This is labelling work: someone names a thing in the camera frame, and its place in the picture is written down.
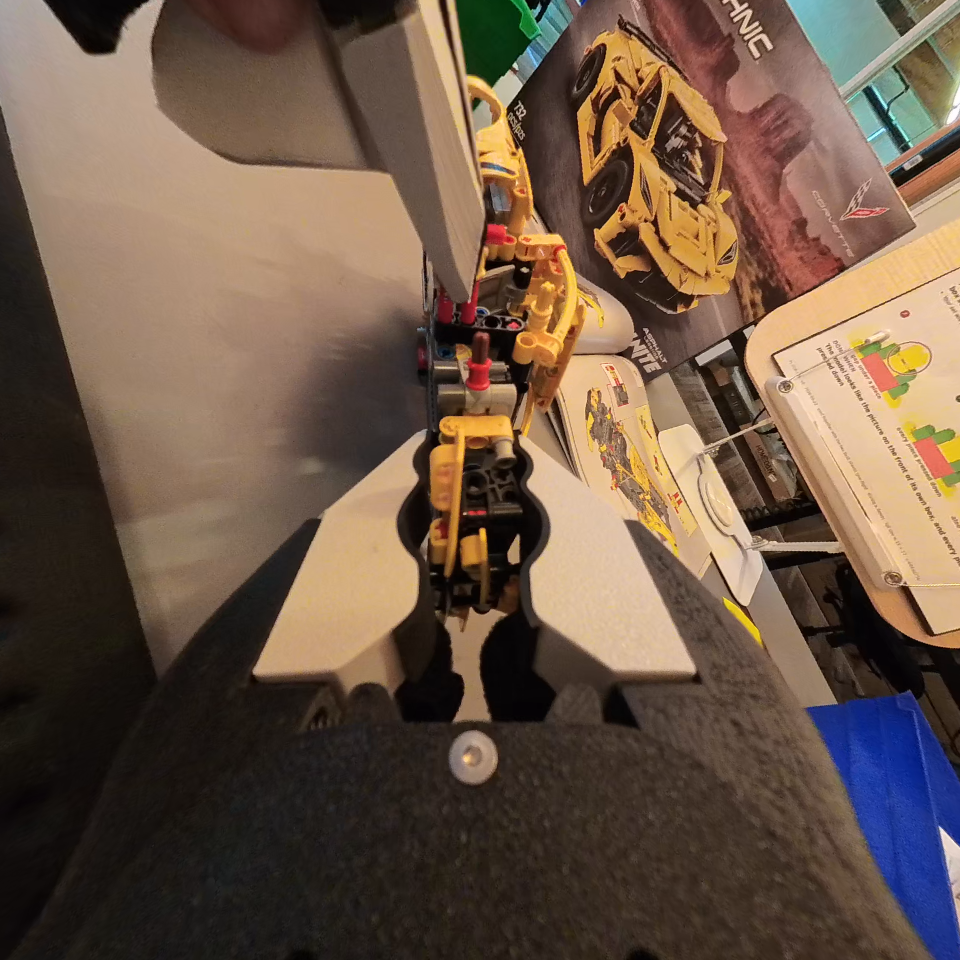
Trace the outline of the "green plastic bin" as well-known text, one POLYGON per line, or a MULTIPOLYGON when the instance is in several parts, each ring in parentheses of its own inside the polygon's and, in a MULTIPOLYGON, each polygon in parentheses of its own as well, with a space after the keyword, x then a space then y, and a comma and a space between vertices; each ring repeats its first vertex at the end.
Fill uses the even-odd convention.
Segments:
POLYGON ((525 1, 457 1, 465 71, 493 87, 541 34, 525 1))

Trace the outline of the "grey desk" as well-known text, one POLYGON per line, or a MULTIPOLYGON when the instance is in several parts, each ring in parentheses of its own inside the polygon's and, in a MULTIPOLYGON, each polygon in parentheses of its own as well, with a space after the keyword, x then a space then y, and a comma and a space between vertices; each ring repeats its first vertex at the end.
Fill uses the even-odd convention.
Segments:
POLYGON ((384 174, 234 164, 160 112, 141 7, 87 55, 2 2, 2 112, 162 674, 307 518, 425 427, 422 247, 384 174))

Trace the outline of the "wooden counter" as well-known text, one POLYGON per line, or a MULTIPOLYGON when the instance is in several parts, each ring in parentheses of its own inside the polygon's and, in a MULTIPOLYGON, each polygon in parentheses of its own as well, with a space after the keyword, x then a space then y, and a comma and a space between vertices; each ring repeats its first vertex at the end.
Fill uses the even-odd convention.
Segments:
POLYGON ((959 178, 959 120, 937 130, 885 169, 911 208, 953 185, 959 178))

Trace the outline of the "printed instruction sheet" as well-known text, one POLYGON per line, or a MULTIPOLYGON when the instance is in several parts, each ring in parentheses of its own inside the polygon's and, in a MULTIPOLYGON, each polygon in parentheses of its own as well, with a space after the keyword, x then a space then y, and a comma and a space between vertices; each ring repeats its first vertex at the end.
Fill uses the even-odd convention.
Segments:
POLYGON ((822 464, 870 574, 932 635, 959 618, 959 270, 773 354, 771 382, 822 464))

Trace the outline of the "open instruction booklet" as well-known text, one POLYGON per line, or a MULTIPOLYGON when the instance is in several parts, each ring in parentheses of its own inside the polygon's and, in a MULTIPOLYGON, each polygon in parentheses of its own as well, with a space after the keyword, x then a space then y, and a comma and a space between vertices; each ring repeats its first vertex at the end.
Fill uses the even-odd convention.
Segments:
POLYGON ((640 522, 698 579, 712 564, 703 530, 658 439, 623 304, 582 276, 582 331, 549 417, 574 473, 628 521, 640 522))

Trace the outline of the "yellow paper scrap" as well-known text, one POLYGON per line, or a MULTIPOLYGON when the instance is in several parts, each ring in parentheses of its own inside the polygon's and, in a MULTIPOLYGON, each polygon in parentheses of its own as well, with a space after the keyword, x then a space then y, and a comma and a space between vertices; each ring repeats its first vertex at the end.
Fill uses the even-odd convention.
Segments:
POLYGON ((723 597, 722 602, 726 610, 734 617, 743 628, 750 634, 750 636, 755 640, 757 645, 764 649, 764 643, 760 629, 757 627, 756 623, 750 618, 750 615, 735 601, 728 597, 723 597))

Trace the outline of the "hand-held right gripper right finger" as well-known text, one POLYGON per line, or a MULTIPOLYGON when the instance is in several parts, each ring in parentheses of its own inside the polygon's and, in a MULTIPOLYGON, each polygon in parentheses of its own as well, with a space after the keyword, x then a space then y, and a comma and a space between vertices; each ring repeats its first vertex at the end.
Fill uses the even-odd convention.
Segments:
POLYGON ((534 673, 553 689, 692 681, 696 666, 633 528, 529 438, 519 447, 544 530, 521 570, 534 673))

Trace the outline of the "dark toy car set box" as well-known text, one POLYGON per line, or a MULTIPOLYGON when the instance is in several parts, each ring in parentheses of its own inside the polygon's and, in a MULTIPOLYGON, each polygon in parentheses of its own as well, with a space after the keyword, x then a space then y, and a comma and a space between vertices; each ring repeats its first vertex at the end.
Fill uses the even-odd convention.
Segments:
POLYGON ((585 2, 507 121, 645 380, 915 228, 786 2, 585 2))

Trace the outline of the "white paper sheet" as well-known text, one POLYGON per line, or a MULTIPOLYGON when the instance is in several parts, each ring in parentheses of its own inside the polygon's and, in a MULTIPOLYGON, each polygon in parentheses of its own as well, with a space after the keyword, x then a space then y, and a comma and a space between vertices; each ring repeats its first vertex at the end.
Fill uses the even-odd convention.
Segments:
POLYGON ((960 848, 959 844, 954 840, 954 837, 949 834, 942 825, 939 825, 939 834, 941 839, 943 857, 945 868, 947 872, 947 878, 949 881, 951 898, 953 901, 953 906, 957 918, 957 926, 959 926, 959 916, 960 916, 960 848))

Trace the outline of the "person's left hand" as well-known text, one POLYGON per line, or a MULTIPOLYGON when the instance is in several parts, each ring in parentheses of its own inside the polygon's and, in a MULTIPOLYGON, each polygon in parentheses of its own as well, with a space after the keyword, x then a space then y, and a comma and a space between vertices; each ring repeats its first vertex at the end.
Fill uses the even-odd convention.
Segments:
POLYGON ((308 13, 305 1, 222 1, 226 29, 248 49, 274 53, 291 42, 308 13))

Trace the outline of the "white wooden book stand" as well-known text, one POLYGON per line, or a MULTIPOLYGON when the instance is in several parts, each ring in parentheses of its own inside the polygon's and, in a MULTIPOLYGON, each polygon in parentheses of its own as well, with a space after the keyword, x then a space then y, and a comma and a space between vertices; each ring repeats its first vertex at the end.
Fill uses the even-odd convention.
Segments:
POLYGON ((874 309, 907 291, 931 282, 959 266, 958 221, 948 223, 918 240, 882 255, 862 268, 843 273, 821 289, 774 310, 764 318, 746 346, 746 368, 765 416, 755 426, 705 443, 690 426, 662 431, 659 440, 669 467, 688 498, 694 515, 708 534, 727 538, 733 558, 747 560, 762 553, 811 553, 816 558, 842 554, 866 591, 871 605, 895 630, 917 642, 945 649, 958 649, 958 629, 932 634, 920 619, 906 588, 887 585, 868 567, 874 554, 866 534, 855 529, 839 508, 839 495, 824 478, 826 471, 816 453, 808 449, 801 431, 787 420, 777 389, 771 385, 780 372, 772 356, 807 337, 830 329, 865 311, 874 309), (757 533, 734 532, 744 523, 727 517, 733 512, 725 484, 716 476, 715 450, 733 439, 772 427, 783 440, 800 476, 829 525, 834 540, 780 542, 757 533))

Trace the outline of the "blue plastic bin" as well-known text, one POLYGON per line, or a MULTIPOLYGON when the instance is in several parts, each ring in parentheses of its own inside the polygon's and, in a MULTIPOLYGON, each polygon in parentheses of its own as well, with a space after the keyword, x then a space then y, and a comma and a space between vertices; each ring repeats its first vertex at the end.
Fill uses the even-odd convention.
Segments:
POLYGON ((939 826, 959 842, 959 782, 919 703, 902 693, 811 706, 808 714, 904 914, 934 958, 957 959, 939 826))

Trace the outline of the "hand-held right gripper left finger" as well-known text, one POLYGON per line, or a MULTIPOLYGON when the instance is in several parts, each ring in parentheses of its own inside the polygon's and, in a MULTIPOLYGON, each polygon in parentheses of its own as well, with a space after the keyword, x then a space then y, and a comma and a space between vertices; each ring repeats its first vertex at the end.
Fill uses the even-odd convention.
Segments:
POLYGON ((321 516, 253 667, 259 682, 401 685, 436 647, 424 554, 431 441, 419 431, 321 516))

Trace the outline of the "yellow black brick car model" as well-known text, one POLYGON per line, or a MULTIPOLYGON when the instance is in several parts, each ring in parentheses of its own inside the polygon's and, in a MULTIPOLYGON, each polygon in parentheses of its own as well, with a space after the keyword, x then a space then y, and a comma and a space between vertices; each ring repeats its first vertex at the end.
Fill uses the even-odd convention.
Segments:
POLYGON ((525 508, 518 438, 554 400, 595 299, 564 239, 538 225, 525 156, 482 78, 466 89, 489 122, 475 132, 486 234, 468 298, 423 263, 418 374, 434 434, 424 548, 440 622, 517 605, 525 508))

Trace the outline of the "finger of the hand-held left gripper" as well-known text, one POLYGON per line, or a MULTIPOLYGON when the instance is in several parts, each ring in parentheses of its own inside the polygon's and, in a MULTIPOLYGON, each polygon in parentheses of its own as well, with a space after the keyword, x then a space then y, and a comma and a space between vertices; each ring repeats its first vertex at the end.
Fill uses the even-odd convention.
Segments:
POLYGON ((276 53, 164 2, 151 58, 159 109, 226 160, 390 175, 445 293, 472 298, 486 213, 454 2, 310 2, 276 53))

